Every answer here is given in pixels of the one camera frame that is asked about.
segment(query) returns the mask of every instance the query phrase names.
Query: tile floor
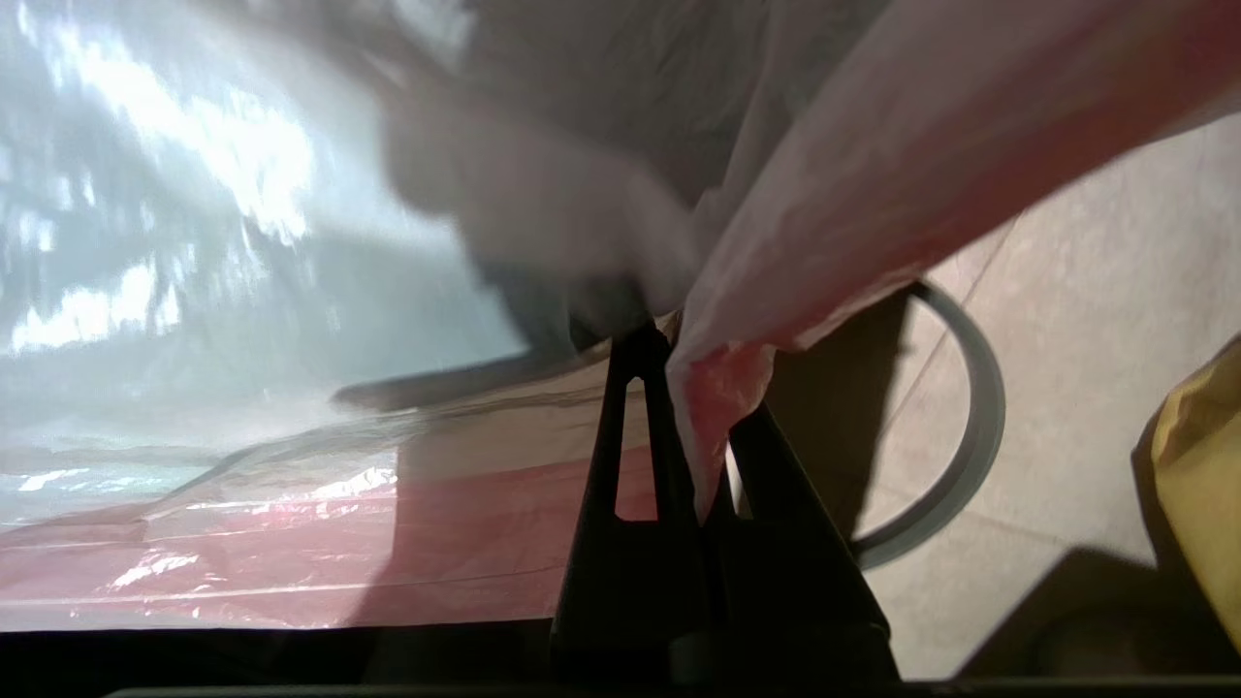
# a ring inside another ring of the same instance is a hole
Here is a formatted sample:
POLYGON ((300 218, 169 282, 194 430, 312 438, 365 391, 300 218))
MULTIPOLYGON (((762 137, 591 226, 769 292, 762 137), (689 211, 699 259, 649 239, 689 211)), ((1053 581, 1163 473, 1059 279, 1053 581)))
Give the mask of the tile floor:
MULTIPOLYGON (((907 678, 956 673, 1075 549, 1153 564, 1129 455, 1164 394, 1241 330, 1239 194, 1234 117, 1129 154, 930 274, 990 340, 1008 421, 965 512, 867 573, 907 678)), ((820 493, 869 481, 860 529, 918 497, 964 425, 961 355, 916 304, 889 378, 869 476, 807 466, 820 493)), ((777 371, 777 417, 779 391, 777 371)))

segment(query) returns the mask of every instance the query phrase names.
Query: yellow object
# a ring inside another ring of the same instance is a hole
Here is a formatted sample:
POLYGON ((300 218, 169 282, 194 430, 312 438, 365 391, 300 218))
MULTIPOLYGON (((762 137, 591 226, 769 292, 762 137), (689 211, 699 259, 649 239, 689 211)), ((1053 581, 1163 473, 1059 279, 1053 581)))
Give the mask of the yellow object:
POLYGON ((1168 523, 1241 651, 1241 335, 1164 401, 1150 461, 1168 523))

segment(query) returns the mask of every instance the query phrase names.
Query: gray ring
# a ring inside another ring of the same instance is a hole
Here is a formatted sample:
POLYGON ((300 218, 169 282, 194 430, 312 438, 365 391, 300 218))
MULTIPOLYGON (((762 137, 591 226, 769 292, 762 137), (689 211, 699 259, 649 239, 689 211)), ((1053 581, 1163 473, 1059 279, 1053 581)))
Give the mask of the gray ring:
POLYGON ((969 416, 957 452, 926 494, 879 530, 853 543, 854 558, 864 570, 900 558, 948 525, 987 479, 1004 435, 1004 376, 987 338, 943 291, 918 282, 911 292, 939 315, 957 339, 969 374, 969 416))

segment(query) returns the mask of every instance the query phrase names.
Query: translucent plastic sheet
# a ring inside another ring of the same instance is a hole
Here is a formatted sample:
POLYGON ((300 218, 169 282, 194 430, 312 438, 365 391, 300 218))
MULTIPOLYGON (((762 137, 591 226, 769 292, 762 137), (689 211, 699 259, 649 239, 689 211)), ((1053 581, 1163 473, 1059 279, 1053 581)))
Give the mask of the translucent plastic sheet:
POLYGON ((0 630, 546 615, 580 350, 684 303, 709 501, 773 347, 1210 118, 1239 11, 9 2, 0 630))

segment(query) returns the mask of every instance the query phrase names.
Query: crumpled plastic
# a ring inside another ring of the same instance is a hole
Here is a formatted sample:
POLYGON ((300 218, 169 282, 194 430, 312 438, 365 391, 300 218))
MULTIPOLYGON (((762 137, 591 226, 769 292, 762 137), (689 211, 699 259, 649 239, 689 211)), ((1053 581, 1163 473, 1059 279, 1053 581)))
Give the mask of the crumpled plastic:
POLYGON ((1227 1, 581 5, 6 5, 0 630, 547 615, 585 345, 684 304, 709 502, 774 348, 1241 72, 1227 1))

